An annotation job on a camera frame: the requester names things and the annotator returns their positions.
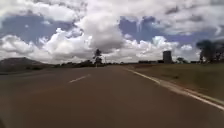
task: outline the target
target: solid white edge line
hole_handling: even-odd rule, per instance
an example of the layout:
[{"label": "solid white edge line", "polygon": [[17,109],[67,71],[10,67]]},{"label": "solid white edge line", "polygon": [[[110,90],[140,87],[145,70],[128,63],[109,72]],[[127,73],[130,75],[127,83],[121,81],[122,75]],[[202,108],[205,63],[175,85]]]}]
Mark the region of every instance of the solid white edge line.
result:
[{"label": "solid white edge line", "polygon": [[89,76],[90,76],[90,74],[88,74],[88,75],[86,75],[86,76],[79,77],[79,78],[74,79],[74,80],[71,80],[71,81],[69,81],[68,83],[73,83],[73,82],[76,82],[76,81],[79,81],[79,80],[85,79],[85,78],[87,78],[87,77],[89,77]]},{"label": "solid white edge line", "polygon": [[176,87],[168,87],[168,86],[164,86],[164,85],[161,84],[160,81],[158,81],[158,80],[156,80],[156,79],[154,79],[154,78],[151,78],[151,77],[149,77],[149,76],[143,75],[143,74],[141,74],[141,73],[138,73],[138,72],[133,71],[133,70],[130,70],[130,69],[125,69],[125,70],[127,70],[127,71],[129,71],[129,72],[132,72],[132,73],[134,73],[134,74],[137,74],[137,75],[139,75],[139,76],[142,76],[142,77],[144,77],[144,78],[146,78],[146,79],[150,79],[150,80],[156,82],[158,85],[160,85],[160,86],[162,86],[162,87],[165,87],[165,88],[169,89],[170,91],[173,91],[173,92],[175,92],[175,93],[182,94],[182,95],[185,95],[185,96],[192,97],[192,98],[194,98],[194,99],[196,99],[196,100],[199,100],[199,101],[201,101],[201,102],[203,102],[203,103],[209,104],[209,105],[211,105],[211,106],[214,106],[214,107],[216,107],[216,108],[218,108],[218,109],[224,111],[224,106],[219,105],[219,104],[216,104],[216,103],[213,103],[213,102],[211,102],[211,101],[209,101],[209,100],[207,100],[207,99],[205,99],[205,98],[199,97],[199,96],[197,96],[197,95],[195,95],[195,94],[193,94],[193,93],[191,93],[191,92],[187,92],[187,91],[185,91],[185,90],[181,90],[181,89],[178,89],[178,88],[176,88]]}]

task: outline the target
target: green grass field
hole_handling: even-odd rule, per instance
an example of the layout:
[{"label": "green grass field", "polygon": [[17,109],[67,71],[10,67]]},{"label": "green grass field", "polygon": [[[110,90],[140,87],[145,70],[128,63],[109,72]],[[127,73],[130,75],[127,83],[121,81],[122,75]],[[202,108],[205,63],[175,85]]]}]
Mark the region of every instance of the green grass field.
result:
[{"label": "green grass field", "polygon": [[224,64],[158,64],[133,67],[148,76],[224,100]]}]

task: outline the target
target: hill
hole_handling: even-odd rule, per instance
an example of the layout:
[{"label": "hill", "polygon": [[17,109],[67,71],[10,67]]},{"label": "hill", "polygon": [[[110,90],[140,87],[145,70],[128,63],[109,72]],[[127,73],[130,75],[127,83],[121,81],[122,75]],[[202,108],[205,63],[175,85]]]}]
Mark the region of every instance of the hill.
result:
[{"label": "hill", "polygon": [[44,64],[28,58],[7,58],[0,61],[0,72],[16,72],[23,70],[40,70],[48,64]]}]

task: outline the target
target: asphalt road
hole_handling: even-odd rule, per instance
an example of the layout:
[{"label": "asphalt road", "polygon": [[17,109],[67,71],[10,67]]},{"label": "asphalt road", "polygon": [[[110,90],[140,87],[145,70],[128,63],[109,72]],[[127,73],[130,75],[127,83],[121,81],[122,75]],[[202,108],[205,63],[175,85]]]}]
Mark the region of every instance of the asphalt road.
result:
[{"label": "asphalt road", "polygon": [[224,128],[223,111],[121,67],[0,76],[0,119],[6,128]]}]

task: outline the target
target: cloud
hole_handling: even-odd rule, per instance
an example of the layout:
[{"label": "cloud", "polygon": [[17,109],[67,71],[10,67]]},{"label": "cloud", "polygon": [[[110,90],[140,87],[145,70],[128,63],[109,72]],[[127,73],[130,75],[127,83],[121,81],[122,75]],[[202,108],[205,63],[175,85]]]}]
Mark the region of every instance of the cloud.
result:
[{"label": "cloud", "polygon": [[[70,33],[57,29],[57,32],[50,40],[40,39],[42,46],[29,44],[18,37],[8,35],[1,40],[0,52],[7,57],[25,56],[31,59],[47,63],[61,63],[68,60],[79,62],[85,59],[92,59],[95,51],[95,44],[91,36],[84,34],[78,37],[67,37]],[[107,61],[134,62],[138,60],[157,60],[162,59],[162,51],[171,50],[174,57],[184,55],[190,46],[178,48],[178,42],[168,42],[164,37],[154,37],[152,42],[136,40],[123,40],[122,47],[111,47],[110,52],[103,52]]]},{"label": "cloud", "polygon": [[29,25],[26,24],[26,25],[25,25],[25,28],[29,28]]},{"label": "cloud", "polygon": [[1,39],[0,51],[5,56],[28,56],[40,61],[61,62],[89,59],[95,49],[103,51],[109,60],[136,61],[161,59],[163,50],[172,50],[174,56],[194,58],[194,48],[169,42],[160,35],[151,41],[137,42],[119,29],[121,18],[141,26],[144,17],[153,17],[153,27],[167,34],[190,35],[204,29],[221,32],[224,25],[224,5],[213,0],[7,0],[0,2],[0,24],[8,17],[33,13],[47,21],[72,22],[69,31],[57,29],[47,40],[40,38],[36,46],[12,35]]},{"label": "cloud", "polygon": [[180,49],[183,51],[191,51],[193,48],[191,45],[187,44],[187,45],[183,45]]},{"label": "cloud", "polygon": [[44,24],[44,25],[46,25],[46,26],[51,25],[51,23],[50,23],[49,21],[47,21],[47,20],[44,20],[44,21],[42,22],[42,24]]}]

